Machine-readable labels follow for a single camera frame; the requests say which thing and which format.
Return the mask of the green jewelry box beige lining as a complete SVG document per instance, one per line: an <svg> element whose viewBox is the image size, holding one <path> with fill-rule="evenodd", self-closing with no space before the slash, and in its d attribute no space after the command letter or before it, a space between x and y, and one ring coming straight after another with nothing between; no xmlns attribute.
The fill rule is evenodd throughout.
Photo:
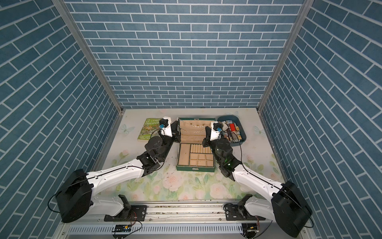
<svg viewBox="0 0 382 239"><path fill-rule="evenodd" d="M214 118L179 118L180 144L176 169L190 172L214 172L214 156L209 147L203 147L205 127Z"/></svg>

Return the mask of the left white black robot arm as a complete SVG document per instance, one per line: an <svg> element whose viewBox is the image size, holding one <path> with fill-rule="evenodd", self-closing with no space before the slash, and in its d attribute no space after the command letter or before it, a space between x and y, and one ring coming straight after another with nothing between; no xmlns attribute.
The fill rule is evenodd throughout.
<svg viewBox="0 0 382 239"><path fill-rule="evenodd" d="M149 139L145 152L136 159L109 169L84 172L75 170L58 189L54 198L63 223L72 223L85 215L104 215L107 222L132 220L132 208L124 195L116 199L101 199L97 194L127 180L142 178L159 170L174 142L180 141L175 130L170 135Z"/></svg>

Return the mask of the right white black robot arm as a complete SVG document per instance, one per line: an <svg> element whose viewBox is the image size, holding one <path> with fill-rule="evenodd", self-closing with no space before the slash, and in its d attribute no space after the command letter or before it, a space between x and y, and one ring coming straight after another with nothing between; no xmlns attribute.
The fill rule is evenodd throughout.
<svg viewBox="0 0 382 239"><path fill-rule="evenodd" d="M274 220L286 234L294 238L307 222L312 221L312 209L294 183L271 180L247 168L233 155L230 142L222 136L221 123L214 121L211 126L206 126L203 146L211 148L224 177L249 187L264 198L259 203L253 196L246 195L238 203L242 217L260 216Z"/></svg>

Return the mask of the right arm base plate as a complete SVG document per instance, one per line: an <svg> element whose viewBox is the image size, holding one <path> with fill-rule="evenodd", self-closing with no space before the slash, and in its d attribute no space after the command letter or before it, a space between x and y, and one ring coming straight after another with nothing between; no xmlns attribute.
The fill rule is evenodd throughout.
<svg viewBox="0 0 382 239"><path fill-rule="evenodd" d="M223 206L227 221L264 221L265 218L250 215L243 206L227 203Z"/></svg>

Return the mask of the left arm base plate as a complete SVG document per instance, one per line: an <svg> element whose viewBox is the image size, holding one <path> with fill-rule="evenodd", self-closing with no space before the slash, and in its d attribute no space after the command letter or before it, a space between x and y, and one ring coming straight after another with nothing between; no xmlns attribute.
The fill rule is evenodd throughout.
<svg viewBox="0 0 382 239"><path fill-rule="evenodd" d="M130 208L123 208L116 216L105 215L105 222L143 222L146 217L147 205L133 205Z"/></svg>

